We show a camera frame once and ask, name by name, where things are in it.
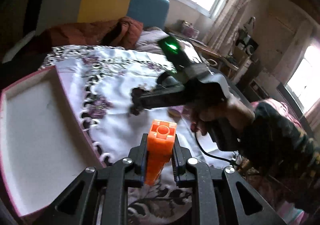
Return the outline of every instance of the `wire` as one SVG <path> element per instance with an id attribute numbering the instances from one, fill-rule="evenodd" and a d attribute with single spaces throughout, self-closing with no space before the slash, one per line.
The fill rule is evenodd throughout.
<path id="1" fill-rule="evenodd" d="M 209 156 L 209 157 L 212 157 L 212 158 L 215 158 L 215 159 L 218 159 L 218 160 L 226 161 L 226 162 L 228 162 L 230 164 L 233 164 L 236 167 L 242 169 L 242 167 L 239 166 L 234 160 L 229 160 L 229 159 L 226 159 L 226 158 L 223 158 L 223 157 L 214 156 L 214 155 L 211 155 L 211 154 L 207 153 L 206 151 L 204 151 L 204 149 L 202 148 L 202 146 L 200 145 L 200 143 L 198 141 L 197 133 L 194 132 L 194 134 L 195 134 L 195 139 L 196 139 L 196 143 L 197 143 L 198 147 L 200 148 L 201 152 L 204 153 L 206 156 Z"/>

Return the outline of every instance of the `pink box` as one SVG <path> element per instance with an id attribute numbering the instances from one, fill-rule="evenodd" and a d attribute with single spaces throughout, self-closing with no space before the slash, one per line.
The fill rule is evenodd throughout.
<path id="1" fill-rule="evenodd" d="M 78 124 L 56 68 L 30 74 L 0 98 L 0 168 L 13 216 L 31 223 L 86 167 L 105 167 Z"/>

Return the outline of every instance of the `orange toy brick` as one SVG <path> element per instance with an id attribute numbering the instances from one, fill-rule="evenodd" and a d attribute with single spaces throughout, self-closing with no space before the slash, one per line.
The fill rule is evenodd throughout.
<path id="1" fill-rule="evenodd" d="M 154 185 L 164 165 L 170 161 L 177 124 L 154 119 L 148 134 L 148 164 L 145 183 Z"/>

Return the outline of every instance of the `green led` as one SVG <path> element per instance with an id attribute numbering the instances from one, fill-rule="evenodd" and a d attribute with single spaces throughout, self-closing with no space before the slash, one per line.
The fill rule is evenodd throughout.
<path id="1" fill-rule="evenodd" d="M 164 42 L 167 46 L 169 46 L 171 49 L 173 50 L 178 50 L 178 47 L 176 47 L 175 45 L 173 44 L 168 44 L 167 42 Z"/>

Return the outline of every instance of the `silver bolt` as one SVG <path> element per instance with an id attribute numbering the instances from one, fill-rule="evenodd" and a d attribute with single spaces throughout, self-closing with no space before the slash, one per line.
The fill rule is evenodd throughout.
<path id="1" fill-rule="evenodd" d="M 96 169 L 94 168 L 94 167 L 92 167 L 92 166 L 90 166 L 90 167 L 87 167 L 86 169 L 85 169 L 85 171 L 87 172 L 87 173 L 92 173 L 92 172 L 94 172 Z"/>
<path id="2" fill-rule="evenodd" d="M 189 159 L 188 159 L 188 163 L 189 163 L 189 164 L 197 164 L 197 163 L 198 163 L 198 159 L 196 159 L 196 158 L 194 158 L 194 157 L 189 158 Z"/>
<path id="3" fill-rule="evenodd" d="M 235 169 L 232 167 L 232 166 L 227 166 L 225 169 L 224 169 L 228 174 L 232 174 L 235 172 Z"/>
<path id="4" fill-rule="evenodd" d="M 132 159 L 129 158 L 129 157 L 126 157 L 126 158 L 122 159 L 122 162 L 123 162 L 124 164 L 131 164 L 131 163 L 132 163 Z"/>

